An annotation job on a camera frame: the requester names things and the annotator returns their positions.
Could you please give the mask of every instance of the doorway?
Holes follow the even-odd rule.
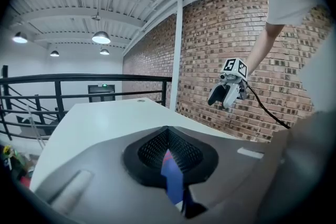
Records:
[[[114,93],[115,87],[114,85],[103,84],[100,85],[88,85],[89,93]],[[89,102],[104,102],[104,101],[115,101],[115,96],[104,96],[104,97],[89,97]]]

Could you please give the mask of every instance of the black cable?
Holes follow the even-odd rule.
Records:
[[[247,88],[249,88],[249,89],[251,90],[251,92],[255,95],[255,97],[256,97],[256,99],[257,99],[259,105],[261,106],[261,108],[262,108],[263,110],[266,111],[266,113],[267,113],[268,115],[270,115],[273,119],[276,120],[276,122],[280,123],[283,127],[287,128],[287,129],[290,129],[290,127],[289,127],[286,123],[284,123],[283,121],[279,120],[279,119],[278,119],[277,117],[275,117],[271,112],[269,112],[269,111],[266,109],[266,107],[264,107],[264,105],[263,105],[263,103],[261,102],[261,100],[259,99],[258,95],[257,95],[256,92],[250,87],[250,85],[247,84]]]

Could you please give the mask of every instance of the ceiling light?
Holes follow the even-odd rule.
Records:
[[[53,50],[53,51],[51,52],[50,56],[52,56],[52,57],[58,57],[58,56],[59,56],[59,53],[58,53],[58,51]]]
[[[100,51],[100,54],[103,54],[103,55],[109,55],[110,53],[109,53],[108,50],[106,50],[106,49],[102,49],[102,50]]]
[[[22,32],[17,32],[16,35],[13,37],[13,41],[16,43],[27,43],[27,35]]]
[[[95,35],[92,37],[92,40],[99,44],[108,44],[111,42],[109,35],[104,31],[95,33]]]

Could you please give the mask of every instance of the person's arm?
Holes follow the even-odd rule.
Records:
[[[266,57],[267,53],[273,47],[276,37],[280,34],[284,25],[272,25],[266,23],[266,26],[257,38],[252,51],[250,52],[245,64],[250,75]]]

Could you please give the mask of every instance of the white pillar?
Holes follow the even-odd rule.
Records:
[[[172,91],[170,94],[170,109],[173,111],[176,110],[178,75],[180,72],[182,20],[183,20],[183,0],[177,0],[173,79],[172,79]]]

